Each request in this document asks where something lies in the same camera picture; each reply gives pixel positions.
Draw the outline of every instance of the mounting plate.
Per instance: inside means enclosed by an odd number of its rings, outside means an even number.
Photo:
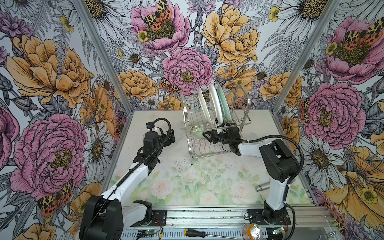
[[[152,216],[157,218],[162,227],[167,223],[167,210],[152,210]],[[141,225],[138,222],[134,223],[131,227],[158,227],[159,224],[156,221],[151,221],[147,225]]]

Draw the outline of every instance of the white plate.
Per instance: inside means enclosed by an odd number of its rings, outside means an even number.
[[[216,115],[218,122],[222,124],[223,114],[221,112],[220,101],[218,99],[217,92],[213,83],[209,84],[209,100],[211,101],[211,107]]]
[[[196,89],[197,89],[197,96],[199,98],[201,109],[203,110],[203,113],[204,113],[204,117],[210,124],[213,124],[211,116],[209,115],[209,112],[208,112],[207,104],[205,103],[203,91],[201,90],[201,88],[196,88]]]

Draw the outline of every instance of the pink rose print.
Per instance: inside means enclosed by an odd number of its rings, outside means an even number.
[[[372,45],[365,43],[353,50],[347,50],[345,45],[346,32],[368,29],[374,21],[366,23],[366,19],[347,17],[328,39],[328,47],[323,62],[323,71],[339,81],[349,81],[352,84],[362,84],[375,76],[384,68],[384,38]]]
[[[19,135],[20,127],[12,113],[0,106],[0,170],[8,163],[12,142]]]
[[[171,57],[163,60],[164,77],[173,86],[178,86],[180,93],[186,96],[202,85],[212,82],[213,70],[208,56],[198,53],[193,48],[178,48]]]
[[[189,18],[184,18],[177,4],[173,6],[169,0],[167,3],[172,11],[171,19],[165,26],[162,26],[164,30],[158,30],[156,33],[151,32],[152,28],[147,27],[143,19],[155,14],[158,6],[157,1],[154,7],[148,5],[147,8],[144,8],[140,5],[139,8],[131,9],[131,25],[133,26],[131,31],[138,35],[139,41],[143,42],[146,50],[153,55],[174,51],[180,46],[185,46],[189,39]]]
[[[81,165],[87,140],[82,125],[65,114],[31,124],[15,143],[18,168],[12,172],[11,189],[38,200],[58,193],[71,180],[77,187],[85,176]]]
[[[310,122],[304,124],[307,136],[315,135],[336,150],[351,144],[366,120],[357,89],[347,83],[320,84],[310,97],[308,116]]]

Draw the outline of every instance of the metal cylinder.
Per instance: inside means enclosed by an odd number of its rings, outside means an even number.
[[[260,184],[260,185],[257,185],[257,186],[255,187],[256,192],[261,192],[261,191],[264,191],[264,190],[269,189],[270,184],[271,184],[271,182],[265,182],[265,183],[262,183],[262,184]]]

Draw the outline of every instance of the metal dish rack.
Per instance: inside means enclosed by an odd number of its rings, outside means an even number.
[[[245,95],[245,99],[247,100],[246,103],[242,103],[240,99],[237,96],[237,93],[241,89]],[[230,93],[233,93],[233,102],[232,106],[230,106],[230,113],[232,117],[232,123],[239,127],[240,133],[243,129],[244,125],[250,124],[251,119],[248,116],[248,112],[250,110],[251,106],[251,99],[249,97],[248,92],[246,91],[245,87],[241,84],[237,84],[235,91],[230,91]],[[204,98],[209,97],[208,93],[203,94]],[[210,130],[218,130],[218,129],[227,129],[227,126],[220,126],[219,123],[211,124],[209,123],[203,114],[203,111],[201,110],[200,103],[195,105],[194,107],[187,108],[186,100],[188,99],[196,99],[197,94],[190,95],[190,96],[184,96],[181,94],[182,99],[182,106],[183,106],[183,113],[184,113],[184,124],[185,124],[185,134],[187,135],[187,144],[188,144],[188,150],[190,154],[191,164],[193,164],[193,160],[200,158],[200,157],[207,157],[207,156],[213,156],[217,154],[223,154],[230,152],[228,147],[223,146],[221,143],[210,143],[205,137],[203,137],[202,133],[207,132]],[[238,117],[238,114],[243,110],[243,113],[241,113],[241,117]],[[211,116],[216,115],[214,111],[209,109],[209,114]]]

